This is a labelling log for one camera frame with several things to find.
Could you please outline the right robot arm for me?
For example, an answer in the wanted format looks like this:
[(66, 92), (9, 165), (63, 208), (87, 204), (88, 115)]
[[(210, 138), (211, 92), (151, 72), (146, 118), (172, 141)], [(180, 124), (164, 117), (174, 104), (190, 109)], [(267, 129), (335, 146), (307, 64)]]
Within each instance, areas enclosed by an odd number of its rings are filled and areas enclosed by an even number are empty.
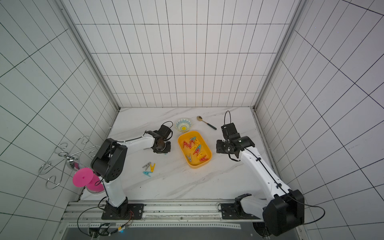
[(236, 162), (248, 166), (260, 182), (265, 194), (259, 199), (251, 194), (235, 198), (233, 204), (222, 204), (223, 219), (254, 219), (263, 221), (258, 232), (263, 237), (279, 236), (305, 222), (305, 198), (299, 190), (292, 190), (266, 164), (249, 137), (218, 140), (218, 154), (235, 155)]

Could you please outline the yellow storage box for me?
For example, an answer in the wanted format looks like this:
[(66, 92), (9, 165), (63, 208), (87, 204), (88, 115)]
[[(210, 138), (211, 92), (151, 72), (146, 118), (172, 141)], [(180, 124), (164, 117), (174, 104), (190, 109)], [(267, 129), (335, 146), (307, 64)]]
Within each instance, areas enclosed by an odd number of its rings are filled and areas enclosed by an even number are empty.
[(178, 144), (187, 164), (193, 169), (206, 165), (212, 159), (212, 151), (197, 131), (190, 131), (179, 136)]

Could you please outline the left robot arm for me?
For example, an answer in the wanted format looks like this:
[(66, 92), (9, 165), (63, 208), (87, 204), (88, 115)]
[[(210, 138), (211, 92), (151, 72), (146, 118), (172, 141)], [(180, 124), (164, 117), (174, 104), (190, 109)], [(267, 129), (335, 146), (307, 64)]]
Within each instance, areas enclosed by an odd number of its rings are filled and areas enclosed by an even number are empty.
[(125, 220), (129, 217), (140, 220), (143, 204), (129, 204), (124, 193), (120, 175), (123, 173), (126, 156), (144, 149), (152, 149), (156, 154), (171, 151), (171, 130), (146, 131), (142, 136), (125, 141), (108, 138), (104, 141), (94, 159), (91, 169), (104, 186), (107, 203), (104, 207), (103, 220)]

